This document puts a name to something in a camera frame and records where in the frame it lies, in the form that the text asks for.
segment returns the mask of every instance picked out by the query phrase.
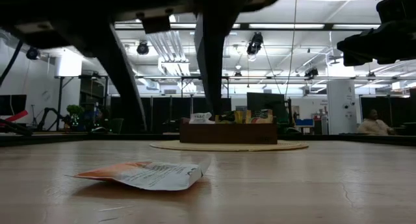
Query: person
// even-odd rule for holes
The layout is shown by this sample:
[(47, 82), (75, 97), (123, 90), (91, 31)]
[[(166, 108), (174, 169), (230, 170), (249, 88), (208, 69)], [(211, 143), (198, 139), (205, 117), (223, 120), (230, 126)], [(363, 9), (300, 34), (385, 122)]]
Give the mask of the person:
[(358, 127), (358, 133), (371, 134), (377, 136), (387, 136), (389, 134), (396, 134), (396, 132), (382, 120), (378, 119), (377, 110), (372, 109), (367, 114), (363, 123)]

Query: green plant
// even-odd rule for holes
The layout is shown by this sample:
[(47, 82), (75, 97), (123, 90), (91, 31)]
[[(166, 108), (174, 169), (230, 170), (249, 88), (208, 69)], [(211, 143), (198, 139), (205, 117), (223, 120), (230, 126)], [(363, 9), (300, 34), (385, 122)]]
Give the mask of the green plant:
[(72, 117), (74, 115), (77, 115), (77, 116), (82, 115), (82, 113), (84, 112), (84, 109), (79, 105), (68, 105), (66, 107), (66, 111), (68, 111), (68, 113), (70, 113), (70, 116)]

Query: red object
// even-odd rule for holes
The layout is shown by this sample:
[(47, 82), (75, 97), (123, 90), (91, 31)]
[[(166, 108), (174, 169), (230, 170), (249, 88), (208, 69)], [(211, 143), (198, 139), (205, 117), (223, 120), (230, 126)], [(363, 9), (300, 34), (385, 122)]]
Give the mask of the red object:
[(20, 112), (19, 114), (15, 114), (13, 116), (10, 116), (10, 117), (6, 118), (5, 120), (9, 121), (9, 122), (13, 122), (13, 121), (16, 121), (18, 119), (21, 119), (21, 118), (25, 117), (28, 114), (29, 113), (26, 110), (24, 110), (24, 111)]

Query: crumpled packet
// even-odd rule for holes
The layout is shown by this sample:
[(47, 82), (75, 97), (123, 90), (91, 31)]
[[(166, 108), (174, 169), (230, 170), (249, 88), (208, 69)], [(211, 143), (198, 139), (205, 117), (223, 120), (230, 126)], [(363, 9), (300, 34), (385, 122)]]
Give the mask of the crumpled packet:
[(179, 191), (191, 187), (207, 171), (210, 160), (199, 164), (126, 162), (74, 175), (75, 178), (121, 182), (145, 190)]
[(214, 121), (209, 120), (211, 113), (195, 113), (190, 115), (189, 124), (213, 124)]

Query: food package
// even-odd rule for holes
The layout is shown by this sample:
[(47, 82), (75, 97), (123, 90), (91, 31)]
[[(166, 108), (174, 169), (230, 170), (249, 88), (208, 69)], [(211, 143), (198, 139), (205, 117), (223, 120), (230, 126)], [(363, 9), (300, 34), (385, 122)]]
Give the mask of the food package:
[(216, 115), (215, 123), (242, 123), (242, 111), (229, 111), (222, 115)]
[(247, 110), (246, 123), (273, 123), (272, 110)]
[(189, 124), (213, 124), (214, 121), (209, 120), (211, 113), (196, 113), (190, 115)]
[(191, 187), (208, 169), (210, 161), (199, 164), (126, 162), (74, 175), (75, 178), (116, 181), (145, 190), (179, 191)]

